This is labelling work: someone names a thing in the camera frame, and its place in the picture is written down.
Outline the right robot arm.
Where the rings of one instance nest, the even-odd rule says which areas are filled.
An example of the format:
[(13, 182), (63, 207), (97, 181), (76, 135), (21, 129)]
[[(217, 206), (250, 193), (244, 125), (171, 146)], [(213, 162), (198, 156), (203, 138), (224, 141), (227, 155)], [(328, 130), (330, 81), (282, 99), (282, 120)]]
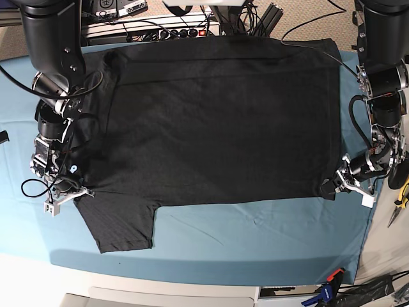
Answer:
[(86, 90), (81, 51), (80, 1), (20, 1), (27, 49), (37, 73), (31, 88), (42, 94), (36, 107), (38, 135), (30, 168), (48, 188), (44, 211), (87, 194), (70, 173), (69, 151)]

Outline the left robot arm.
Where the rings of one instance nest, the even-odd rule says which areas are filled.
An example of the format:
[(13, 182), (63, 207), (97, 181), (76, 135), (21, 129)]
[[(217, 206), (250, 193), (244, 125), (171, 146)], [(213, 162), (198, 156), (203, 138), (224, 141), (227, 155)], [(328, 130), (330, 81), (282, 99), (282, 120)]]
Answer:
[(408, 1), (356, 1), (353, 23), (358, 29), (357, 81), (362, 95), (351, 98), (351, 123), (366, 145), (352, 159), (344, 155), (332, 178), (321, 185), (324, 196), (355, 191), (370, 205), (376, 186), (361, 183), (387, 179), (390, 189), (405, 186), (408, 177), (408, 145), (404, 116), (408, 104)]

